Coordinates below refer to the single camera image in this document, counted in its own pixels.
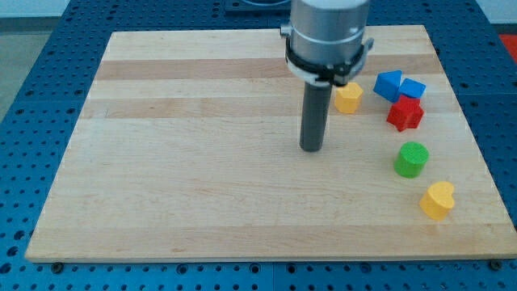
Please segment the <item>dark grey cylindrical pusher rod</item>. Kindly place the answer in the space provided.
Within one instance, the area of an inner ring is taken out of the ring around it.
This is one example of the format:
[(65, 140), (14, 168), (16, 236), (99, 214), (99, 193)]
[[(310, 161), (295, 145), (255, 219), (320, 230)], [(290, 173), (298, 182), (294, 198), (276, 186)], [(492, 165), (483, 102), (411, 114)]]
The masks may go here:
[(300, 147), (306, 152), (322, 148), (332, 86), (305, 84), (301, 114)]

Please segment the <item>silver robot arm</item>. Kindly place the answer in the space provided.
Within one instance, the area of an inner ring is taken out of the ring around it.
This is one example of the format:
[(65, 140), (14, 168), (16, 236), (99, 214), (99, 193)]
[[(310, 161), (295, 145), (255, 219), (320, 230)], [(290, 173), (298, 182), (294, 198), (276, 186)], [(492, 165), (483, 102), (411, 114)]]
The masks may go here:
[(363, 69), (374, 39), (363, 40), (369, 0), (293, 0), (280, 29), (289, 70), (305, 82), (300, 148), (322, 148), (333, 88)]

